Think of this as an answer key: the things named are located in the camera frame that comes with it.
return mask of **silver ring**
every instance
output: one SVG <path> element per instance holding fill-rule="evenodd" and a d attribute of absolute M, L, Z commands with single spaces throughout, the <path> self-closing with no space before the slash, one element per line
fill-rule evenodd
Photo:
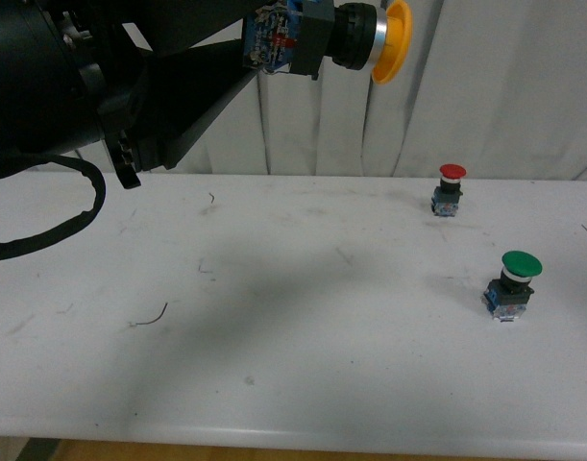
<path fill-rule="evenodd" d="M 510 278 L 511 280 L 518 281 L 519 283 L 528 283 L 529 281 L 532 281 L 532 277 L 520 277 L 520 276 L 516 276 L 515 274 L 513 274 L 512 272 L 510 272 L 505 267 L 502 267 L 502 271 L 504 272 L 504 274 L 508 278 Z"/>
<path fill-rule="evenodd" d="M 387 40 L 387 12 L 383 8 L 376 8 L 377 10 L 377 30 L 374 33 L 374 43 L 370 50 L 370 56 L 366 61 L 366 67 L 374 67 L 379 62 L 382 49 Z"/>

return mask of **green button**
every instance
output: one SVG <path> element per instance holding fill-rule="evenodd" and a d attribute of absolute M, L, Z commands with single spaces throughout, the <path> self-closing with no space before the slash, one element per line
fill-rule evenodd
<path fill-rule="evenodd" d="M 541 261 L 526 252 L 507 252 L 502 263 L 508 272 L 519 277 L 536 277 L 543 272 Z"/>

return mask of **wire scrap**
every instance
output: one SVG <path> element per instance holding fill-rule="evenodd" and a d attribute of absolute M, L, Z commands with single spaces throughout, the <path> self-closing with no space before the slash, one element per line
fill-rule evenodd
<path fill-rule="evenodd" d="M 168 304 L 169 303 L 165 303 L 165 305 L 162 308 L 162 312 L 159 314 L 159 316 L 155 320 L 152 320 L 150 322 L 137 322 L 136 324 L 130 323 L 131 327 L 136 327 L 138 325 L 151 325 L 151 324 L 153 324 L 155 322 L 158 322 L 160 320 L 160 318 L 163 316 L 163 314 L 165 313 L 165 310 L 167 310 L 167 305 Z"/>

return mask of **red button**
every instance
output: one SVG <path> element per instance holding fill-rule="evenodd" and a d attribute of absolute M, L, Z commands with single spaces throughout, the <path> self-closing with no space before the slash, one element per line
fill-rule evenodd
<path fill-rule="evenodd" d="M 449 180 L 459 180 L 466 176 L 466 168 L 453 163 L 447 163 L 440 167 L 440 172 Z"/>

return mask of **white table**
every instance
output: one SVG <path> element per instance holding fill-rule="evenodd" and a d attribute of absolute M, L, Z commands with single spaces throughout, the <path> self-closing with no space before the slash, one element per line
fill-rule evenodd
<path fill-rule="evenodd" d="M 465 180 L 437 218 L 437 179 L 107 181 L 87 230 L 0 262 L 0 435 L 587 459 L 586 182 Z M 0 182 L 0 240 L 92 197 Z M 516 249 L 545 270 L 501 324 Z"/>

